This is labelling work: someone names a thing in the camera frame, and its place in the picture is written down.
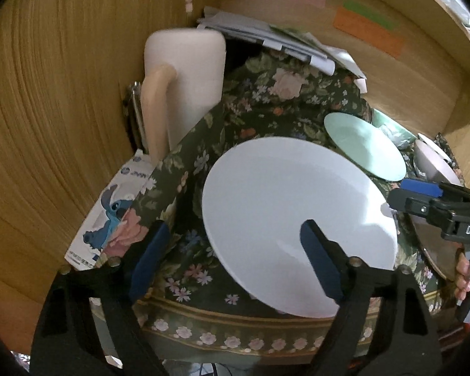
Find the right hand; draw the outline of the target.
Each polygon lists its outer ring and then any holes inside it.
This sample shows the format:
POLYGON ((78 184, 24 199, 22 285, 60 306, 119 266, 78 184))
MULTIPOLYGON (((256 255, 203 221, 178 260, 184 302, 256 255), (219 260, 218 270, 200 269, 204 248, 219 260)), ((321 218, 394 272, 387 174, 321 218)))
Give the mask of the right hand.
POLYGON ((464 251, 458 251, 454 278, 454 296, 457 301, 463 301, 470 292, 470 261, 466 258, 464 251))

